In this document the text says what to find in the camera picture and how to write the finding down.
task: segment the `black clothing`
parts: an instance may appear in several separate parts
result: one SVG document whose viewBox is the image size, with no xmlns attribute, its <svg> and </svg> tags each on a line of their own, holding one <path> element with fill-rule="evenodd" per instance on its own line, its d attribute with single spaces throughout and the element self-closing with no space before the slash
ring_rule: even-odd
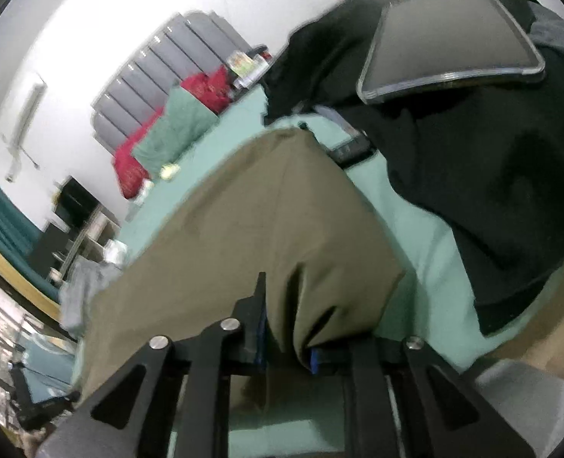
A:
<svg viewBox="0 0 564 458">
<path fill-rule="evenodd" d="M 501 1 L 528 30 L 533 16 L 525 0 Z M 268 119 L 301 101 L 303 111 L 320 103 L 365 131 L 388 161 L 394 190 L 451 226 L 480 329 L 492 333 L 516 318 L 564 262 L 564 56 L 540 49 L 546 77 L 538 84 L 484 85 L 363 105 L 353 90 L 371 38 L 352 32 L 347 20 L 360 8 L 362 23 L 374 29 L 381 5 L 348 0 L 310 24 L 309 32 L 299 30 L 300 42 L 290 39 L 265 78 Z M 339 26 L 336 14 L 344 15 Z M 340 51 L 332 43 L 340 32 L 351 51 L 341 52 L 343 73 L 336 70 Z M 325 53 L 318 56 L 322 42 Z M 290 57 L 307 49 L 299 43 L 308 43 L 309 53 L 293 70 Z M 311 74 L 301 84 L 309 87 L 293 84 L 292 77 L 305 71 Z"/>
</svg>

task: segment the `tablet screen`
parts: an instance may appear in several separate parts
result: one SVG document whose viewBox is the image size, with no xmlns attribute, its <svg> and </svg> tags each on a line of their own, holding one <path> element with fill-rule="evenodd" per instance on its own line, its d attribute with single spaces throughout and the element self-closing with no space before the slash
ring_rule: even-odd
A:
<svg viewBox="0 0 564 458">
<path fill-rule="evenodd" d="M 455 79 L 536 74 L 544 66 L 498 0 L 405 0 L 382 15 L 361 90 L 383 100 Z"/>
</svg>

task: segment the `tufted headboard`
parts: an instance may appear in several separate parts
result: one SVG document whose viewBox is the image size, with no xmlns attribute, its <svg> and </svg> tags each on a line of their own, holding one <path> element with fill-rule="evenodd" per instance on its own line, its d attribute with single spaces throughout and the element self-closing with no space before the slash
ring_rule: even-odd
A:
<svg viewBox="0 0 564 458">
<path fill-rule="evenodd" d="M 93 103 L 95 138 L 111 153 L 165 105 L 178 81 L 211 73 L 235 50 L 250 46 L 214 12 L 177 15 L 121 68 Z"/>
</svg>

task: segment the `bed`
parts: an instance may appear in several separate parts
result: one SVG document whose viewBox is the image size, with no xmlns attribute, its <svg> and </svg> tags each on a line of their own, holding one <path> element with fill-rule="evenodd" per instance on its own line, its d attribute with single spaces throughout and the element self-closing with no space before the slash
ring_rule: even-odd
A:
<svg viewBox="0 0 564 458">
<path fill-rule="evenodd" d="M 153 186 L 118 236 L 128 246 L 129 262 L 148 247 L 193 188 L 239 146 L 265 132 L 265 105 L 265 94 L 256 87 L 225 111 L 219 123 L 183 154 L 178 160 L 180 171 L 173 179 Z M 296 126 L 299 121 L 307 122 L 326 146 L 349 137 L 337 124 L 316 114 L 281 119 L 267 129 Z M 422 336 L 453 366 L 464 371 L 520 332 L 558 285 L 561 271 L 551 276 L 537 300 L 518 319 L 484 337 L 451 229 L 439 217 L 411 205 L 392 190 L 381 154 L 350 168 L 347 174 L 381 219 L 406 270 L 375 329 L 376 335 L 392 339 Z M 231 429 L 229 456 L 342 450 L 341 388 L 334 381 L 307 384 L 284 407 L 273 406 L 264 414 L 232 415 Z"/>
</svg>

